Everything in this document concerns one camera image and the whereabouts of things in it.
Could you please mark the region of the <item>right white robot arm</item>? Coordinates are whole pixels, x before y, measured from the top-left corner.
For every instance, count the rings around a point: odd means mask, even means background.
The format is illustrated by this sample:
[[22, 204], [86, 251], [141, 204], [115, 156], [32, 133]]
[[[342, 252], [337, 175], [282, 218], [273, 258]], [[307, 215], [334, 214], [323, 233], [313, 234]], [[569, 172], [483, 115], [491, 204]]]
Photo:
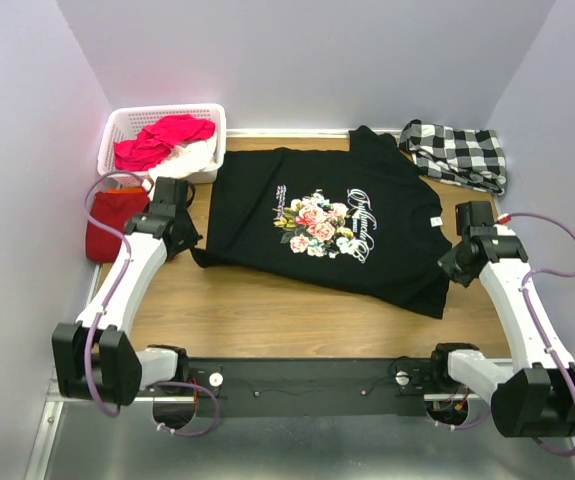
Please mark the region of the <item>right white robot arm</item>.
[[460, 242], [438, 264], [464, 287], [479, 280], [491, 299], [511, 353], [504, 370], [469, 344], [439, 344], [430, 372], [440, 386], [463, 386], [488, 407], [506, 438], [575, 438], [575, 359], [559, 339], [534, 284], [539, 270], [509, 223], [490, 203], [456, 206]]

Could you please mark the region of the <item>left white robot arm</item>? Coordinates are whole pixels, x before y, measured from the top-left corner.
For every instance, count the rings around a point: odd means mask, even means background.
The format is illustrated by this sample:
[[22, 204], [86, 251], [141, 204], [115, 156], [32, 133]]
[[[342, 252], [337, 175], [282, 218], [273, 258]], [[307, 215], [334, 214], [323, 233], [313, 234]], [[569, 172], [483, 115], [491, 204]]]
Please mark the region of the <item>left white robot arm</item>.
[[123, 228], [88, 218], [116, 237], [121, 247], [77, 319], [58, 324], [51, 338], [60, 394], [91, 400], [109, 417], [117, 416], [142, 390], [164, 382], [185, 383], [189, 376], [184, 349], [154, 345], [136, 351], [129, 335], [157, 271], [166, 261], [193, 249], [201, 238], [188, 212], [196, 188], [185, 179], [169, 177], [141, 184], [153, 198]]

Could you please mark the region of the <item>black floral print t-shirt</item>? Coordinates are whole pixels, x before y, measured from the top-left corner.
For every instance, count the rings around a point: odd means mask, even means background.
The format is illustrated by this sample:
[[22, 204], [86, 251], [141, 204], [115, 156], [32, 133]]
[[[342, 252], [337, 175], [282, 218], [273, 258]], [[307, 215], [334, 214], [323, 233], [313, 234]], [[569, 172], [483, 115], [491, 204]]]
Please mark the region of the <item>black floral print t-shirt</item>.
[[394, 137], [360, 127], [349, 148], [230, 151], [213, 184], [203, 267], [242, 266], [441, 318], [438, 194]]

